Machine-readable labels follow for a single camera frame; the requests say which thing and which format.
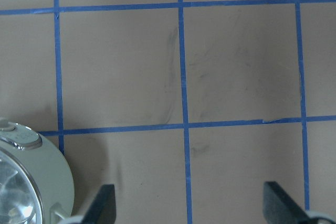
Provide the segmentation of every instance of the transparent lid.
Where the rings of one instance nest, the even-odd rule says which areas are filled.
[[[38,192],[21,164],[0,149],[0,223],[42,223]]]

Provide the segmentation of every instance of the white pot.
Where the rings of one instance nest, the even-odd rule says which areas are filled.
[[[1,224],[55,224],[70,216],[73,184],[68,163],[51,141],[0,118]]]

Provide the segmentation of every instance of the button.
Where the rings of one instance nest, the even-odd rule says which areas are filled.
[[[7,118],[0,118],[0,131],[12,131],[14,129],[15,126],[9,124]]]

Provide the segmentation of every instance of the grid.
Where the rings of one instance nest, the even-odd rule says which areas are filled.
[[[54,6],[51,8],[34,8],[34,9],[9,9],[0,10],[0,15],[24,15],[24,14],[54,14],[55,25],[55,57],[56,57],[56,91],[57,91],[57,131],[44,131],[41,134],[45,136],[58,136],[59,149],[64,153],[64,136],[72,134],[90,134],[90,133],[110,133],[110,132],[131,132],[131,131],[151,131],[151,130],[184,130],[184,156],[185,156],[185,182],[186,182],[186,206],[187,206],[187,223],[192,224],[192,185],[190,171],[190,144],[189,130],[192,128],[202,127],[220,127],[220,126],[237,126],[237,125],[258,125],[258,124],[277,124],[277,123],[301,123],[302,125],[302,149],[303,149],[303,174],[304,174],[304,203],[305,208],[309,209],[309,169],[308,169],[308,137],[307,122],[334,121],[336,115],[326,116],[307,116],[306,115],[306,93],[305,93],[305,68],[302,49],[301,35],[301,14],[300,5],[302,3],[336,3],[336,0],[232,0],[232,1],[206,1],[206,2],[184,2],[178,0],[175,3],[151,3],[151,4],[127,4],[127,5],[100,5],[100,6],[59,6],[59,0],[54,0]],[[296,36],[298,47],[298,65],[300,74],[300,109],[301,117],[282,118],[274,121],[255,120],[235,120],[235,121],[216,121],[216,122],[194,122],[188,120],[187,104],[187,79],[185,63],[185,46],[184,46],[184,8],[205,7],[205,6],[238,6],[238,5],[265,5],[265,4],[294,4],[296,14]],[[183,123],[179,124],[156,124],[140,126],[122,126],[122,127],[99,127],[88,129],[64,129],[63,125],[63,107],[62,107],[62,69],[61,69],[61,43],[60,43],[60,13],[66,12],[94,12],[94,11],[114,11],[114,10],[131,10],[131,9],[165,9],[177,8],[179,11],[179,42],[180,42],[180,71],[181,71],[181,90],[182,90],[182,111]]]

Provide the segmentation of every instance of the vertical blue line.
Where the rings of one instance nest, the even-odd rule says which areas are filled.
[[[54,0],[54,9],[58,9],[59,0]],[[64,135],[63,135],[63,100],[62,100],[62,70],[61,70],[61,51],[60,51],[60,24],[59,12],[54,12],[55,24],[55,64],[56,64],[56,96],[57,96],[57,125],[58,125],[58,148],[64,154]]]
[[[304,85],[305,68],[303,64],[302,30],[301,30],[301,8],[300,0],[295,1],[296,31],[298,44],[300,88],[301,88],[301,124],[302,124],[302,149],[303,149],[303,176],[304,176],[304,203],[305,209],[309,210],[309,167],[308,167],[308,136],[307,136],[307,114],[306,114],[306,92]]]
[[[182,111],[183,111],[183,127],[184,127],[184,162],[185,162],[185,189],[187,204],[187,224],[193,223],[192,212],[192,191],[191,191],[191,171],[190,171],[190,143],[189,143],[189,120],[188,120],[188,102],[187,102],[187,84],[185,70],[185,47],[184,47],[184,12],[183,7],[178,8],[178,34],[180,41],[180,68],[181,68],[181,90],[182,90]]]

